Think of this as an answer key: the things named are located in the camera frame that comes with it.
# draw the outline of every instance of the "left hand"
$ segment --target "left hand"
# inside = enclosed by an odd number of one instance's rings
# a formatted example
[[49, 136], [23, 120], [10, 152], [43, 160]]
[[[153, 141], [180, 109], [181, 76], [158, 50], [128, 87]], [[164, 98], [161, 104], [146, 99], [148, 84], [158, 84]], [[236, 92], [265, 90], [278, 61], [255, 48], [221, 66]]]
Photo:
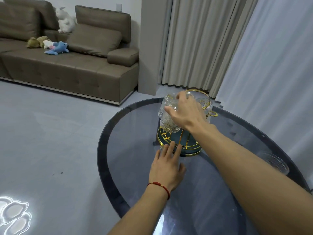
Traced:
[[164, 145], [161, 154], [160, 150], [156, 152], [149, 174], [149, 183], [159, 182], [170, 192], [177, 188], [186, 172], [186, 167], [183, 163], [178, 165], [182, 146], [177, 146], [176, 152], [172, 157], [174, 146], [175, 142], [171, 141], [170, 145]]

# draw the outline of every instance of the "tinted glass table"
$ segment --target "tinted glass table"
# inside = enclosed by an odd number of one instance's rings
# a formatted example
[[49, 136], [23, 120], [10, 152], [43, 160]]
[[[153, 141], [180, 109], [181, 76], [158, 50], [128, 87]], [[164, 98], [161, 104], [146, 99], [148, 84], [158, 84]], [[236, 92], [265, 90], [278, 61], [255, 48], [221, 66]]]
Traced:
[[[160, 148], [156, 140], [162, 98], [144, 100], [119, 111], [105, 126], [98, 146], [98, 168], [105, 192], [120, 217], [139, 200], [148, 183], [151, 163]], [[257, 154], [273, 153], [289, 166], [288, 177], [309, 191], [290, 158], [261, 131], [219, 108], [211, 123]], [[171, 193], [154, 234], [257, 234], [244, 211], [202, 150], [180, 157], [184, 180]]]

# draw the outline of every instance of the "beige curtain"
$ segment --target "beige curtain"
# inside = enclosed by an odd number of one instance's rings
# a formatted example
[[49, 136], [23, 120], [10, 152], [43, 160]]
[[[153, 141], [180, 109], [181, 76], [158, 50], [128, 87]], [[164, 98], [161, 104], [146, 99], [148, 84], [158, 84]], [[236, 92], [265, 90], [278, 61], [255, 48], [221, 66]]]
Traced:
[[257, 0], [174, 0], [162, 84], [215, 97]]

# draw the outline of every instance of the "red string bracelet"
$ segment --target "red string bracelet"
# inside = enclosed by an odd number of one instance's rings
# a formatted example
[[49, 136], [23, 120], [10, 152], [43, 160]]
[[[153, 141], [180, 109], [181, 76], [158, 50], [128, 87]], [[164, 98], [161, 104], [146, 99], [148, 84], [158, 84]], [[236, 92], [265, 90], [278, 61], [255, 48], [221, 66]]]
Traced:
[[165, 189], [166, 190], [166, 192], [167, 192], [167, 200], [169, 200], [170, 199], [170, 192], [168, 191], [168, 189], [165, 187], [165, 186], [163, 186], [161, 183], [158, 183], [158, 182], [150, 182], [148, 185], [150, 185], [150, 184], [154, 184], [154, 185], [157, 185], [157, 186], [160, 186], [160, 187], [162, 187], [163, 189]]

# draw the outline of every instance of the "sofa armrest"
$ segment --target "sofa armrest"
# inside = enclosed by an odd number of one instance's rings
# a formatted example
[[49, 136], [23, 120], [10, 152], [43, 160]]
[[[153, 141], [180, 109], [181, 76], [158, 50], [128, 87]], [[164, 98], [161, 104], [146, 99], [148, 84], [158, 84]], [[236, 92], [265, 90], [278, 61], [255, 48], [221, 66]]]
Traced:
[[130, 67], [139, 60], [139, 50], [136, 48], [118, 48], [108, 52], [108, 63]]

